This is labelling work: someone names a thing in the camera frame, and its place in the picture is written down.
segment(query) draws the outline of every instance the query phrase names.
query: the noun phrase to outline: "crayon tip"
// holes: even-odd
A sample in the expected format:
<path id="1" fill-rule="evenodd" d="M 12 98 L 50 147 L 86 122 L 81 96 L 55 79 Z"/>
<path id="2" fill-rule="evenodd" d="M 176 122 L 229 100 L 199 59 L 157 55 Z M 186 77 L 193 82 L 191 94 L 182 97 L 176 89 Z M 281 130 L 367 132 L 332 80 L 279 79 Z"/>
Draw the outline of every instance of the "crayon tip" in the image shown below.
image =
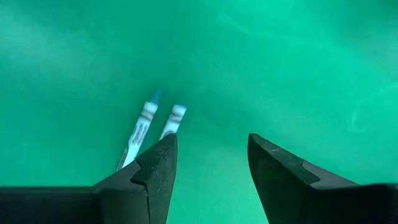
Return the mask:
<path id="1" fill-rule="evenodd" d="M 150 100 L 151 102 L 155 103 L 156 105 L 159 104 L 159 98 L 162 94 L 162 90 L 157 90 L 155 95 L 152 97 L 152 99 Z"/>

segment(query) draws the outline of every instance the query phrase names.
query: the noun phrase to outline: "white crayon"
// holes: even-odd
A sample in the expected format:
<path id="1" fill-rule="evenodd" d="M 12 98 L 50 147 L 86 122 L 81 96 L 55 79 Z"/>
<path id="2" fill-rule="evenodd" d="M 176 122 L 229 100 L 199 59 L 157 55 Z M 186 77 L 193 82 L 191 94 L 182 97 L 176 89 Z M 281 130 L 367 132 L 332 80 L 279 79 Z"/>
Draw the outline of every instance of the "white crayon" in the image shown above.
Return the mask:
<path id="1" fill-rule="evenodd" d="M 118 169 L 129 165 L 136 158 L 139 148 L 147 134 L 150 123 L 154 119 L 154 115 L 157 111 L 157 104 L 160 96 L 160 90 L 156 92 L 151 101 L 145 102 L 144 109 L 139 116 L 134 131 L 132 132 L 126 149 L 123 152 L 123 156 L 119 162 Z"/>
<path id="2" fill-rule="evenodd" d="M 160 135 L 160 139 L 164 138 L 164 136 L 168 134 L 177 132 L 186 110 L 187 108 L 182 105 L 173 106 L 172 113 L 170 114 L 169 119 L 166 122 L 166 126 L 162 131 L 162 135 Z"/>

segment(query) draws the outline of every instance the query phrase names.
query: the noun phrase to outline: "blue crayon tip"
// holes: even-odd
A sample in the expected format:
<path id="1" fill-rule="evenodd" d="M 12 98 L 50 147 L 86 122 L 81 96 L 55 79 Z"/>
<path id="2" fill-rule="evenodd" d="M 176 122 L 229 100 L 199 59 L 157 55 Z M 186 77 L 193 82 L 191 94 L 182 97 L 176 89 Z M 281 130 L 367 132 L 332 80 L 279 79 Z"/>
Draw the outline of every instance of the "blue crayon tip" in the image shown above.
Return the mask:
<path id="1" fill-rule="evenodd" d="M 155 95 L 152 97 L 152 99 L 150 100 L 151 102 L 155 103 L 156 105 L 159 104 L 159 98 L 162 94 L 162 90 L 157 90 Z"/>

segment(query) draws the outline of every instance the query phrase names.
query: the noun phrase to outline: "green surface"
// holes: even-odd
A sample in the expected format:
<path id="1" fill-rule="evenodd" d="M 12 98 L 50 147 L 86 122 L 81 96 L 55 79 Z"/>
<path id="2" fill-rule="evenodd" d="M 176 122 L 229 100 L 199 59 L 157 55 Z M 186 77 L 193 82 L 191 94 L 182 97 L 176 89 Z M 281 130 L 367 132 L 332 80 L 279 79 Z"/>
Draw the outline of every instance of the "green surface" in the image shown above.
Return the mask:
<path id="1" fill-rule="evenodd" d="M 114 172 L 145 100 L 187 114 L 168 223 L 264 223 L 259 133 L 360 184 L 398 182 L 395 1 L 0 1 L 2 185 Z"/>

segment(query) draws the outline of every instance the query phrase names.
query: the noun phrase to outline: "teal backdrop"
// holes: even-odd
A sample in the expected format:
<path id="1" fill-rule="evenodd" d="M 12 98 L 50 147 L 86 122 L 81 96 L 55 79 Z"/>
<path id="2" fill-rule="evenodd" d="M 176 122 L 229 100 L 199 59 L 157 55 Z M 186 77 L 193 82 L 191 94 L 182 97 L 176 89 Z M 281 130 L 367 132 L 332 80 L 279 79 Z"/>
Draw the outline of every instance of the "teal backdrop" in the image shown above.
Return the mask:
<path id="1" fill-rule="evenodd" d="M 0 184 L 112 174 L 146 100 L 174 103 L 176 223 L 266 223 L 249 133 L 359 184 L 398 182 L 393 0 L 0 0 Z"/>

